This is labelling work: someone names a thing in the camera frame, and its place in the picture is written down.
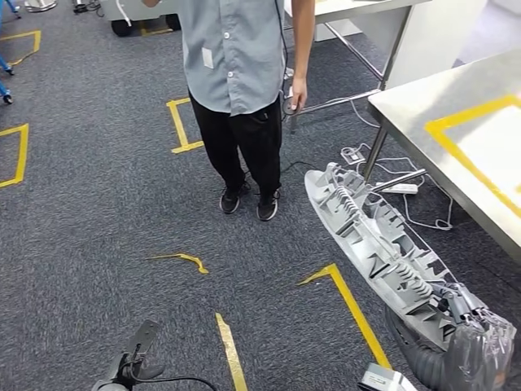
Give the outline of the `person's left hand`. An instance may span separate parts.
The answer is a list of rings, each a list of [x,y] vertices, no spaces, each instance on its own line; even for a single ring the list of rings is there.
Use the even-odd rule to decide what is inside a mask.
[[[290,99],[290,109],[293,112],[299,112],[304,108],[307,101],[307,79],[305,77],[295,76],[291,87],[293,95]]]

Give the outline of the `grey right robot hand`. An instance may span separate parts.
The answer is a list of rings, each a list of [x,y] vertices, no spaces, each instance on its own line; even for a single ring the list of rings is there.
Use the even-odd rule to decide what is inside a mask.
[[[516,328],[461,283],[434,284],[456,324],[435,366],[432,390],[501,390],[509,374]]]

